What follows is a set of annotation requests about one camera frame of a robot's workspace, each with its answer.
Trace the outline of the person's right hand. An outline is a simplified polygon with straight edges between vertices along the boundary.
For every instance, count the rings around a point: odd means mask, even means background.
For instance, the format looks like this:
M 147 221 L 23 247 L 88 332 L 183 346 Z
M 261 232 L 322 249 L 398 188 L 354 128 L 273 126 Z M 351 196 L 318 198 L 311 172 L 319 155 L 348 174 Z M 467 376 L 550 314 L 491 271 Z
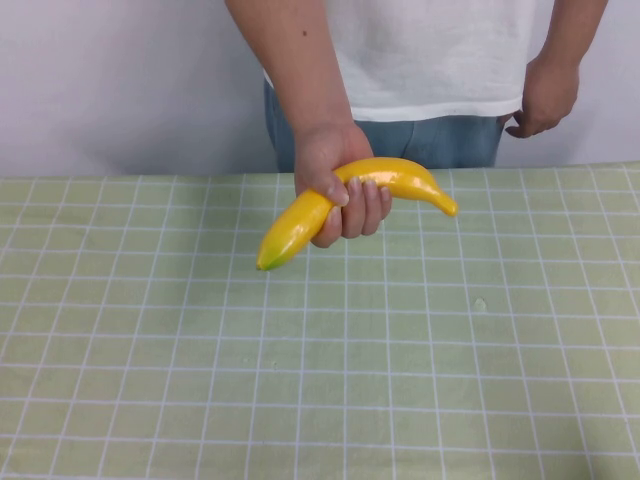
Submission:
M 312 243 L 328 248 L 339 238 L 374 234 L 388 216 L 392 196 L 375 183 L 342 182 L 334 171 L 373 156 L 364 132 L 354 123 L 326 124 L 294 134 L 294 178 L 297 193 L 313 189 L 334 206 Z

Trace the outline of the person's left hand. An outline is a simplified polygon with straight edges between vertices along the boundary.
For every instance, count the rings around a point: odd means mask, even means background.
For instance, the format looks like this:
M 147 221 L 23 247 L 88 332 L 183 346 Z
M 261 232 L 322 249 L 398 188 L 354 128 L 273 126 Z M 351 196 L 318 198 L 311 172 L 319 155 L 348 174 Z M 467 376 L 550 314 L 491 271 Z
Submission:
M 567 117 L 578 97 L 579 67 L 541 52 L 527 66 L 522 104 L 506 117 L 514 124 L 506 132 L 526 139 L 555 128 Z

